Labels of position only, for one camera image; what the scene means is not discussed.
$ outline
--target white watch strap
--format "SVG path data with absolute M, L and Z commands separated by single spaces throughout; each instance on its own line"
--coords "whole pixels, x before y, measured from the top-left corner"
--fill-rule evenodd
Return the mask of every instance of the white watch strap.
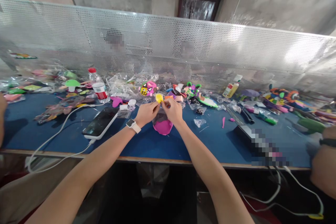
M 135 121 L 130 128 L 132 128 L 137 134 L 141 131 L 141 128 L 137 125 Z

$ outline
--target smartwatch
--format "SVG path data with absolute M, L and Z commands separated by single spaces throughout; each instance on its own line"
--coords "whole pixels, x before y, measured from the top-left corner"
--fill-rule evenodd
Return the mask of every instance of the smartwatch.
M 327 146 L 336 148 L 336 140 L 335 139 L 323 139 L 323 140 L 320 140 L 320 145 L 327 145 Z
M 137 125 L 137 123 L 133 119 L 130 119 L 126 123 L 126 125 L 127 125 L 127 127 L 133 129 L 136 133 L 139 133 L 141 131 L 141 128 Z

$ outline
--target water bottle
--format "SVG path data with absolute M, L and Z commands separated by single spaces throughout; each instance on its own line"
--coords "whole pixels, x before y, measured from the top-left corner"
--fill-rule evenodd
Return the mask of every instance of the water bottle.
M 89 79 L 91 81 L 91 85 L 98 97 L 99 102 L 105 103 L 105 101 L 108 99 L 108 94 L 103 79 L 96 73 L 97 71 L 95 68 L 89 68 L 88 70 L 90 73 Z

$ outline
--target table edge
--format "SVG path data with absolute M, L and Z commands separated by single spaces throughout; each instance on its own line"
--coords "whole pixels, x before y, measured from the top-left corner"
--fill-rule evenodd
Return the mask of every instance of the table edge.
M 19 154 L 30 156 L 34 151 L 30 150 L 18 150 L 18 149 L 0 149 L 0 154 Z M 73 153 L 67 152 L 51 152 L 51 151 L 39 151 L 35 156 L 40 157 L 52 157 L 52 158 L 64 158 L 72 155 Z M 88 154 L 76 155 L 73 158 L 85 158 Z M 187 160 L 177 160 L 177 159 L 159 159 L 152 157 L 131 157 L 131 156 L 119 156 L 117 161 L 128 161 L 128 162 L 138 162 L 138 163 L 160 163 L 167 165 L 191 165 L 191 161 Z M 266 169 L 265 166 L 253 166 L 251 164 L 238 164 L 238 163 L 221 163 L 224 168 L 238 168 L 238 169 Z M 290 170 L 310 170 L 307 167 L 288 167 Z

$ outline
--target white cord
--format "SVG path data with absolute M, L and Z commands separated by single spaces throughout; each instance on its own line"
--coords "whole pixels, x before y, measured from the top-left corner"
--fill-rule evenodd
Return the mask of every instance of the white cord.
M 251 197 L 251 196 L 248 196 L 246 194 L 242 194 L 242 192 L 239 192 L 243 197 L 248 197 L 248 198 L 251 198 L 251 199 L 255 199 L 256 201 L 259 201 L 259 202 L 262 202 L 262 203 L 265 203 L 265 204 L 268 204 L 270 203 L 272 200 L 274 200 L 274 198 L 278 195 L 279 191 L 280 191 L 280 187 L 281 187 L 281 177 L 280 177 L 280 173 L 278 171 L 276 171 L 278 173 L 278 188 L 276 189 L 275 193 L 273 194 L 273 196 L 267 200 L 267 201 L 262 201 L 260 199 L 257 199 L 257 198 L 254 198 L 254 197 Z
M 30 157 L 30 159 L 29 159 L 29 161 L 28 161 L 28 165 L 27 165 L 27 168 L 28 168 L 29 173 L 41 173 L 41 172 L 47 171 L 47 170 L 49 170 L 49 169 L 51 169 L 51 168 L 54 168 L 56 165 L 60 164 L 63 160 L 65 160 L 65 159 L 67 159 L 67 158 L 74 157 L 74 156 L 76 156 L 76 155 L 79 155 L 79 154 L 82 154 L 83 152 L 85 152 L 85 151 L 86 151 L 86 150 L 87 150 L 87 149 L 88 149 L 88 148 L 89 148 L 89 147 L 96 141 L 95 139 L 92 139 L 92 140 L 89 142 L 88 146 L 87 146 L 83 151 L 81 151 L 81 152 L 79 152 L 79 153 L 76 153 L 76 154 L 73 154 L 73 155 L 70 155 L 70 156 L 67 156 L 67 157 L 63 158 L 63 159 L 62 159 L 61 161 L 59 161 L 57 164 L 53 165 L 52 167 L 49 167 L 48 169 L 33 171 L 32 168 L 31 168 L 31 163 L 32 163 L 33 158 L 34 158 L 34 156 L 36 155 L 36 153 L 37 153 L 37 152 L 38 152 L 44 145 L 46 145 L 51 139 L 53 139 L 55 136 L 57 136 L 57 135 L 63 130 L 65 123 L 67 122 L 69 116 L 70 116 L 73 112 L 75 112 L 76 110 L 81 109 L 81 108 L 83 108 L 83 107 L 97 107 L 97 106 L 103 106 L 103 105 L 105 105 L 107 102 L 109 102 L 109 100 L 110 100 L 110 99 L 106 99 L 105 102 L 104 102 L 103 104 L 98 104 L 98 105 L 95 105 L 95 104 L 94 104 L 94 105 L 87 105 L 87 104 L 86 104 L 86 105 L 84 105 L 84 106 L 78 107 L 78 108 L 76 108 L 75 110 L 71 111 L 71 112 L 68 114 L 68 116 L 66 117 L 66 119 L 65 119 L 65 121 L 64 121 L 64 123 L 63 123 L 61 129 L 60 129 L 55 135 L 53 135 L 53 136 L 50 137 L 47 141 L 45 141 L 45 142 L 44 142 L 39 148 L 37 148 L 37 150 L 34 151 L 34 153 L 31 155 L 31 157 Z
M 306 189 L 307 191 L 311 192 L 312 194 L 316 195 L 316 197 L 318 198 L 318 200 L 319 200 L 319 202 L 320 202 L 320 206 L 321 206 L 321 207 L 320 207 L 320 211 L 319 211 L 318 214 L 316 214 L 316 213 L 311 213 L 311 214 L 310 214 L 310 213 L 294 213 L 294 212 L 288 210 L 287 208 L 285 208 L 284 206 L 282 206 L 282 205 L 280 205 L 280 204 L 278 204 L 278 203 L 272 203 L 271 205 L 269 205 L 268 207 L 266 207 L 266 208 L 264 208 L 264 209 L 258 209 L 258 210 L 256 210 L 256 209 L 254 209 L 254 208 L 251 206 L 251 204 L 247 201 L 247 199 L 245 198 L 244 194 L 242 194 L 242 193 L 240 192 L 240 194 L 242 195 L 242 197 L 244 198 L 244 200 L 248 203 L 248 205 L 249 205 L 255 212 L 266 211 L 266 210 L 270 209 L 271 207 L 273 207 L 273 206 L 275 206 L 275 205 L 278 205 L 278 206 L 282 207 L 283 209 L 287 210 L 288 212 L 290 212 L 291 214 L 294 214 L 294 215 L 297 215 L 297 216 L 309 216 L 309 217 L 312 218 L 312 219 L 323 219 L 324 206 L 323 206 L 323 203 L 322 203 L 320 197 L 319 197 L 315 192 L 313 192 L 313 191 L 309 190 L 308 188 L 304 187 L 303 185 L 301 185 L 301 184 L 299 183 L 299 181 L 294 177 L 294 175 L 292 174 L 292 172 L 290 171 L 290 169 L 289 169 L 287 166 L 284 166 L 283 168 L 284 168 L 284 169 L 285 169 L 285 170 L 286 170 L 286 171 L 293 177 L 293 179 L 299 184 L 299 186 L 301 186 L 302 188 L 304 188 L 304 189 Z

